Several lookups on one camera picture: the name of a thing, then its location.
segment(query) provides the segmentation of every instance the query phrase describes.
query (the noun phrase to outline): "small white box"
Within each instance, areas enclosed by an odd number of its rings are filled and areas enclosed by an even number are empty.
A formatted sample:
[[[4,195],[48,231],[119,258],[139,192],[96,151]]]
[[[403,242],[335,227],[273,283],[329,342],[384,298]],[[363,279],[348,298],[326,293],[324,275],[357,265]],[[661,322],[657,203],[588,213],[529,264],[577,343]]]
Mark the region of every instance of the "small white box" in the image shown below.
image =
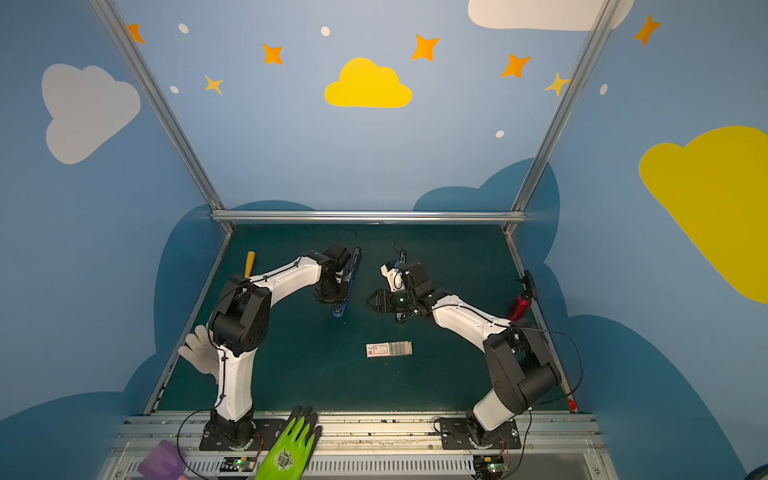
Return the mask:
[[[413,354],[413,345],[410,342],[388,342],[366,344],[368,358],[377,356],[400,356]]]

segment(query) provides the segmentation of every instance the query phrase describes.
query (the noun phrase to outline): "glove logo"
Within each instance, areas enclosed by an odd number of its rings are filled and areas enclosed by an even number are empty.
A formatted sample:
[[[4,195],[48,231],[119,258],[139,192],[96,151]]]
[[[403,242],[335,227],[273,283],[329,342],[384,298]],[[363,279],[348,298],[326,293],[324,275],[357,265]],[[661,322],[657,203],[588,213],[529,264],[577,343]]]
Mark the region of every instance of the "glove logo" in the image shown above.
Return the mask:
[[[277,458],[275,458],[275,466],[281,472],[293,467],[293,458],[286,449],[283,449],[282,452],[277,454]]]

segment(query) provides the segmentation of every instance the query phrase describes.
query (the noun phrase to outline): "blue wall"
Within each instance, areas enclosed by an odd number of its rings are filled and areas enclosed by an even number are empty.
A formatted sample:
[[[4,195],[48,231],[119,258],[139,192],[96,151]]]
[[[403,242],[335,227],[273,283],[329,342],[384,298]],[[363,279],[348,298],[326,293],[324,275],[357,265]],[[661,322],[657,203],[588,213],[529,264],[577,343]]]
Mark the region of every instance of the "blue wall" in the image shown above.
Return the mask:
[[[648,15],[662,25],[643,46]],[[622,479],[741,478],[768,462],[768,305],[729,285],[638,172],[656,144],[768,132],[765,18],[765,2],[637,0],[515,230],[548,326],[580,342],[578,405],[598,416]],[[740,173],[733,161],[723,181]]]
[[[467,0],[118,5],[139,24],[138,47],[229,208],[279,200],[411,210],[437,188],[478,188],[535,154],[558,102],[545,89],[558,72],[568,78],[586,39],[584,31],[485,28]],[[440,38],[432,61],[412,60],[417,35]],[[265,65],[262,44],[282,47],[283,64]],[[510,54],[531,58],[520,78],[502,77]],[[326,86],[358,57],[392,68],[410,103],[326,102]],[[206,90],[206,76],[222,81],[221,94]]]
[[[48,149],[48,67],[96,65],[137,89],[87,0],[3,2],[0,44],[0,477],[92,478],[151,394],[223,232],[141,94],[83,161]],[[52,462],[38,456],[51,444]]]

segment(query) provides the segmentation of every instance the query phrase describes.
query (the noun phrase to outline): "green mat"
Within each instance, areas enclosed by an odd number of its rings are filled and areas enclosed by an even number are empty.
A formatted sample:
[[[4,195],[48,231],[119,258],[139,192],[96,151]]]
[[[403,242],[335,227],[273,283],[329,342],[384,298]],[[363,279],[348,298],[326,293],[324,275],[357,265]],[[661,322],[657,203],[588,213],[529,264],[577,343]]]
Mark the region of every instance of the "green mat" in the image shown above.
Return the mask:
[[[347,228],[340,225],[241,225],[232,236],[195,325],[208,321],[230,275],[242,274],[249,250],[256,252],[253,274],[296,259],[306,250],[323,252]],[[421,260],[430,280],[479,309],[504,316],[521,292],[517,272],[498,226],[355,225],[362,248],[346,312],[313,300],[305,288],[272,308],[269,333],[253,367],[253,409],[291,410],[466,410],[490,389],[485,355],[450,330],[413,317],[399,324],[394,315],[369,309],[366,298],[386,279],[379,268],[396,259],[391,242]],[[352,232],[340,243],[350,247]],[[413,354],[366,358],[367,343],[413,342]],[[161,397],[159,410],[209,409],[216,399],[213,376],[179,358]],[[558,387],[550,398],[562,395]],[[541,409],[564,410],[565,400]]]

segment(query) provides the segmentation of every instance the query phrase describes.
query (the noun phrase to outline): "green and black glove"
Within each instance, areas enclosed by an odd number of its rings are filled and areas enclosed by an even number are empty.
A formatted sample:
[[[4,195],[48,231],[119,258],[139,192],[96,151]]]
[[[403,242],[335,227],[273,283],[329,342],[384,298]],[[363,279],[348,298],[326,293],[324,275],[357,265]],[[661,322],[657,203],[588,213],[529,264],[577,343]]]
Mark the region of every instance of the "green and black glove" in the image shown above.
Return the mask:
[[[316,423],[317,414],[312,411],[312,407],[296,407],[291,412],[282,435],[259,467],[255,480],[301,478],[323,431],[323,427],[315,427]]]

